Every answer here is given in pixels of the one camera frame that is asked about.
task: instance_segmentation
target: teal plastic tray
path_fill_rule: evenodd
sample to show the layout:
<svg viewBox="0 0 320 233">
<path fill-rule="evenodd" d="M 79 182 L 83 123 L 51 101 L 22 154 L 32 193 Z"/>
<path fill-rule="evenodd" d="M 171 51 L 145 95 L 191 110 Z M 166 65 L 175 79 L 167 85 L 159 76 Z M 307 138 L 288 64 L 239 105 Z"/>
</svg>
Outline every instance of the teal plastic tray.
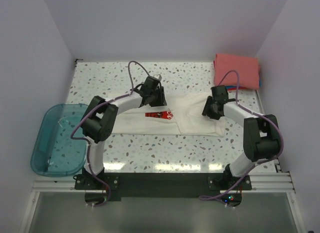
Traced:
<svg viewBox="0 0 320 233">
<path fill-rule="evenodd" d="M 85 163 L 86 142 L 73 140 L 71 132 L 80 122 L 86 104 L 58 104 L 44 115 L 31 157 L 32 170 L 41 176 L 66 177 Z M 83 137 L 79 128 L 76 137 Z"/>
</svg>

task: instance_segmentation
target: speckled white tabletop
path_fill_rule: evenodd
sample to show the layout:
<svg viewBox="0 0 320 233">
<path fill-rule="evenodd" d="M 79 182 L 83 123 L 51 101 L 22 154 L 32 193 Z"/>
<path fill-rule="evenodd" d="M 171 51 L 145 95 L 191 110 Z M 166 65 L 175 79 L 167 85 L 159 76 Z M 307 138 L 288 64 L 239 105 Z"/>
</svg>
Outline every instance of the speckled white tabletop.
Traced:
<svg viewBox="0 0 320 233">
<path fill-rule="evenodd" d="M 165 94 L 210 92 L 214 68 L 211 62 L 141 62 L 150 75 L 161 74 Z M 67 104 L 89 104 L 94 96 L 128 92 L 127 62 L 78 62 Z M 146 73 L 131 65 L 135 85 Z M 234 98 L 235 92 L 229 92 Z M 241 103 L 259 112 L 253 90 L 240 90 Z M 110 172 L 222 172 L 243 151 L 243 128 L 227 118 L 225 136 L 112 134 L 105 143 L 103 164 Z M 276 172 L 273 162 L 253 173 Z"/>
</svg>

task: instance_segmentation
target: purple cable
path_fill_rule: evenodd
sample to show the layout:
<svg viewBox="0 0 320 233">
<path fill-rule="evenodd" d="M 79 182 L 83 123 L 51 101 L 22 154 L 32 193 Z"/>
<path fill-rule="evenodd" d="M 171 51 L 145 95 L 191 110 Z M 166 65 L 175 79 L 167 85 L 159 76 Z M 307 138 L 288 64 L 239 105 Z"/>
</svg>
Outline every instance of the purple cable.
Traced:
<svg viewBox="0 0 320 233">
<path fill-rule="evenodd" d="M 280 150 L 279 150 L 279 153 L 274 156 L 273 158 L 271 159 L 266 159 L 266 160 L 262 160 L 262 161 L 259 161 L 257 162 L 256 164 L 257 165 L 261 165 L 263 163 L 267 163 L 267 162 L 270 162 L 270 161 L 273 161 L 275 159 L 277 159 L 281 154 L 282 152 L 284 151 L 284 138 L 283 138 L 283 135 L 281 134 L 279 128 L 276 126 L 275 123 L 273 123 L 270 119 L 266 118 L 264 115 L 262 114 L 259 114 L 259 113 L 256 113 L 256 112 L 253 112 L 251 111 L 250 109 L 240 105 L 238 103 L 238 90 L 239 90 L 239 81 L 240 81 L 240 77 L 239 77 L 239 73 L 236 71 L 236 70 L 230 70 L 228 71 L 224 77 L 222 78 L 222 80 L 220 81 L 220 83 L 218 84 L 218 86 L 221 84 L 221 82 L 226 78 L 226 76 L 231 73 L 231 72 L 234 72 L 236 74 L 236 77 L 237 77 L 237 83 L 236 83 L 236 92 L 235 92 L 235 102 L 237 104 L 238 107 L 240 107 L 242 110 L 254 115 L 254 116 L 257 116 L 261 119 L 264 119 L 265 121 L 267 121 L 269 124 L 271 124 L 275 130 L 277 131 L 277 133 L 279 134 L 280 136 Z M 216 196 L 210 196 L 210 195 L 201 195 L 199 196 L 199 199 L 202 200 L 202 201 L 213 201 L 213 200 L 216 200 L 216 201 L 219 201 L 219 202 L 222 202 L 224 203 L 223 201 L 221 201 L 219 198 L 225 196 L 226 194 L 228 194 L 230 191 L 232 191 L 254 168 L 256 167 L 256 165 L 253 165 L 252 167 L 250 167 L 244 174 L 243 176 L 241 176 L 236 183 L 234 183 L 233 186 L 231 186 L 229 189 L 227 189 L 224 193 L 221 193 L 219 195 L 216 195 Z"/>
<path fill-rule="evenodd" d="M 115 99 L 111 99 L 109 101 L 106 101 L 106 102 L 103 102 L 99 105 L 97 105 L 96 107 L 94 107 L 88 114 L 86 114 L 83 119 L 79 122 L 79 124 L 74 128 L 74 130 L 72 131 L 71 133 L 71 136 L 70 138 L 73 139 L 73 140 L 83 140 L 83 141 L 86 141 L 88 143 L 88 147 L 86 149 L 86 159 L 87 159 L 87 162 L 88 162 L 88 167 L 89 167 L 89 170 L 90 170 L 90 173 L 91 175 L 93 176 L 93 178 L 95 178 L 98 182 L 102 183 L 103 185 L 105 185 L 106 189 L 108 189 L 108 196 L 106 198 L 106 200 L 100 204 L 93 204 L 93 207 L 99 207 L 99 206 L 102 206 L 104 205 L 107 201 L 109 201 L 110 197 L 111 197 L 111 189 L 110 189 L 110 186 L 104 182 L 103 180 L 99 179 L 96 174 L 93 172 L 92 168 L 91 168 L 91 164 L 90 164 L 90 148 L 91 148 L 91 143 L 90 141 L 85 138 L 85 137 L 75 137 L 75 133 L 76 131 L 81 127 L 81 125 L 86 121 L 86 119 L 88 119 L 90 116 L 92 116 L 92 114 L 97 110 L 99 109 L 100 107 L 102 106 L 105 106 L 107 104 L 110 104 L 114 101 L 117 101 L 117 100 L 120 100 L 122 98 L 125 98 L 125 97 L 129 97 L 133 92 L 134 92 L 134 81 L 132 79 L 132 75 L 131 75 L 131 71 L 130 71 L 130 64 L 131 63 L 135 63 L 137 65 L 139 65 L 140 67 L 142 67 L 142 69 L 146 72 L 146 74 L 149 76 L 149 73 L 148 71 L 146 70 L 146 68 L 144 68 L 139 62 L 137 61 L 134 61 L 134 60 L 131 60 L 129 61 L 128 63 L 128 74 L 129 74 L 129 78 L 130 78 L 130 82 L 131 82 L 131 91 L 130 93 L 128 94 L 124 94 L 124 95 L 120 95 L 118 97 L 116 97 Z"/>
</svg>

